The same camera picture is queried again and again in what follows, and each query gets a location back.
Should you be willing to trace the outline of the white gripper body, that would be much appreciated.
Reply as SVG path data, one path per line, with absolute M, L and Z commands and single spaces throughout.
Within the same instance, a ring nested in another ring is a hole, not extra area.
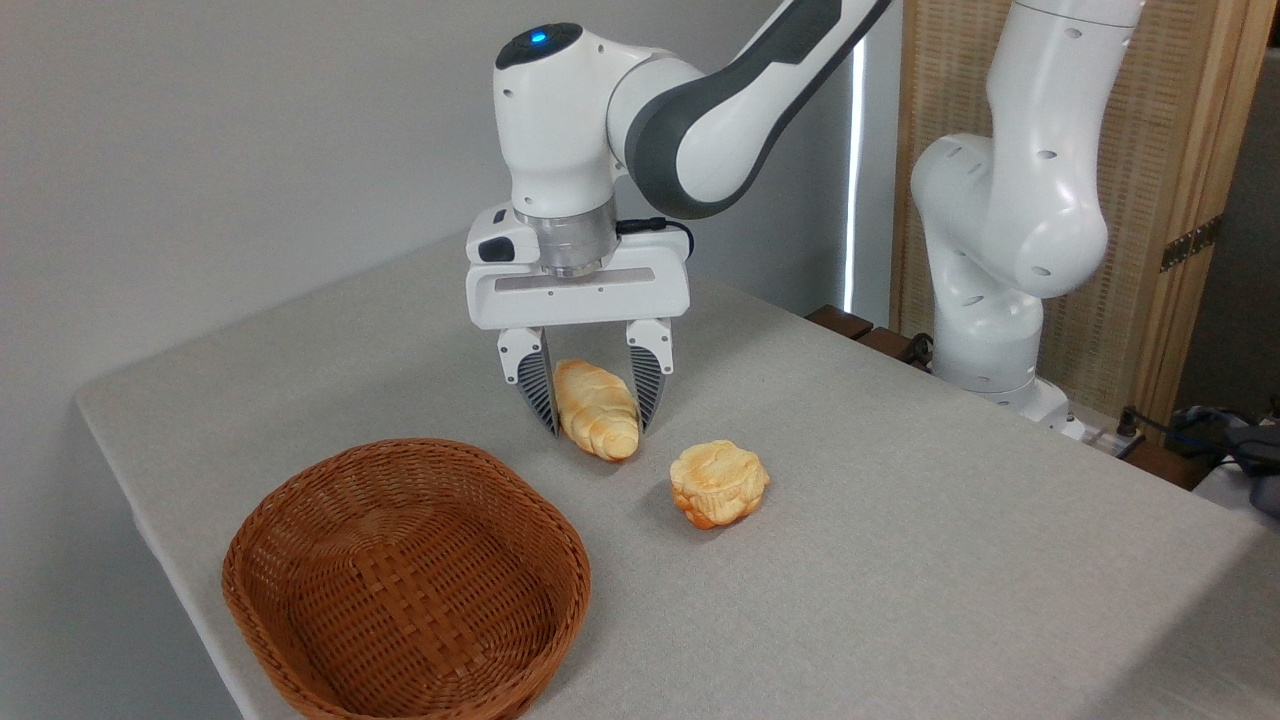
M 539 263 L 532 227 L 511 205 L 480 213 L 466 241 L 466 299 L 484 331 L 667 319 L 690 304 L 689 233 L 681 229 L 622 237 L 602 268 L 558 277 Z

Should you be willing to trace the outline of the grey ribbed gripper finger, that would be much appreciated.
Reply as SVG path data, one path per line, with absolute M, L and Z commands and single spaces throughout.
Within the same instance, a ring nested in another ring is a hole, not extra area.
M 561 423 L 545 331 L 540 327 L 503 329 L 497 346 L 506 382 L 518 388 L 538 420 L 558 436 Z
M 648 433 L 660 404 L 666 379 L 675 370 L 669 319 L 641 319 L 627 324 L 630 363 L 643 433 Z

